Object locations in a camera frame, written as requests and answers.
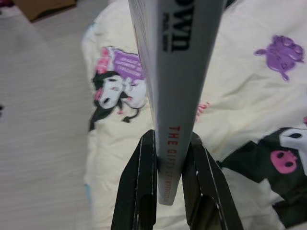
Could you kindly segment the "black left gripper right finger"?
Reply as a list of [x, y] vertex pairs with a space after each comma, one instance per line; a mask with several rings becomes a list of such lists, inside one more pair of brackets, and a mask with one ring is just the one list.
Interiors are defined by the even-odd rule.
[[193, 133], [182, 172], [186, 220], [191, 230], [238, 230], [240, 218], [226, 178]]

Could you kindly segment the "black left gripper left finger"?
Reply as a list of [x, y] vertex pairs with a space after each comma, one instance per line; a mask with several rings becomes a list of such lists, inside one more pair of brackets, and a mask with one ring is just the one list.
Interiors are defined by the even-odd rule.
[[112, 230], [152, 230], [156, 223], [157, 162], [154, 130], [148, 130], [124, 168]]

